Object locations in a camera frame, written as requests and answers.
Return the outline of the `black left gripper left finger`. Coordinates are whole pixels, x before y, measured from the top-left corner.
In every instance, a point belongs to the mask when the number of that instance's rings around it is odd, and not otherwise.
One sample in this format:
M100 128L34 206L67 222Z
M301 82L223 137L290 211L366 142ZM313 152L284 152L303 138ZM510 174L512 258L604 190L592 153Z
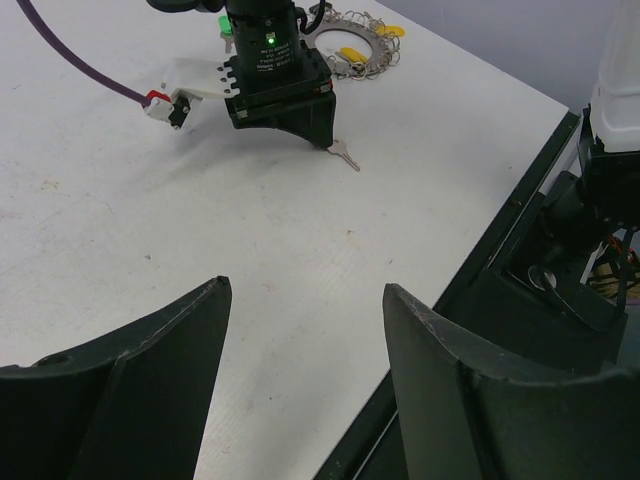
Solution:
M4 366L2 477L192 478L231 303L218 276L94 340Z

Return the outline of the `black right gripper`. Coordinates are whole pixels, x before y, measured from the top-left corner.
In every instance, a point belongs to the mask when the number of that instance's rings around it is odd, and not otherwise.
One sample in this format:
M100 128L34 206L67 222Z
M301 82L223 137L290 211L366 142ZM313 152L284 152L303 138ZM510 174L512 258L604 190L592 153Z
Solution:
M292 1L228 1L236 54L226 63L239 90L225 101L237 129L275 129L318 148L334 142L332 73L301 38L304 12Z

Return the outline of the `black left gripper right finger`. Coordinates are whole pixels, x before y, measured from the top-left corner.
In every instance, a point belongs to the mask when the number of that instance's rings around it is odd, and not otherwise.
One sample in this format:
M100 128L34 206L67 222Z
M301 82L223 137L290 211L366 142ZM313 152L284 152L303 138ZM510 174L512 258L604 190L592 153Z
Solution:
M389 284L383 317L412 479L635 479L639 370L541 365Z

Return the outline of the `silver key with black fob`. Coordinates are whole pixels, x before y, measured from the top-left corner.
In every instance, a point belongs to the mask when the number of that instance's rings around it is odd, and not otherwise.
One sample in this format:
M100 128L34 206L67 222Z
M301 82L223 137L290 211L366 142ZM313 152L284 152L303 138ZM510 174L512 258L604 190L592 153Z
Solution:
M356 172L361 171L358 163L349 154L347 145L344 141L335 139L333 144L327 148L327 151L332 155L341 157Z

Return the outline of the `metal disc with key rings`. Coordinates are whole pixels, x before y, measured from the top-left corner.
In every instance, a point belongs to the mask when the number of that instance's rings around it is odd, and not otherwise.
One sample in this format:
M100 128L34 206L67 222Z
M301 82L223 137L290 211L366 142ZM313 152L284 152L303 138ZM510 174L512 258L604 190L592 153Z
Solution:
M310 48L324 57L333 75L338 79L375 79L396 66L401 59L401 38L380 36L379 25L393 25L364 10L339 12L329 1L320 1L301 10L301 27L311 27L316 19L321 22L302 38ZM352 47L368 57L367 63L349 63L335 52Z

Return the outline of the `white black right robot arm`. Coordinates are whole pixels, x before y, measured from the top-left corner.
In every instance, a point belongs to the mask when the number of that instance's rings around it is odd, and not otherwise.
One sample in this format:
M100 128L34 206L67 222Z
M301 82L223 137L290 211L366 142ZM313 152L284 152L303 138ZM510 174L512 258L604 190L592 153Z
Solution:
M581 175L542 208L514 260L545 299L589 331L606 332L627 302L631 242L639 229L639 4L621 1L577 145ZM618 290L611 312L590 320L559 291L560 270L621 231Z

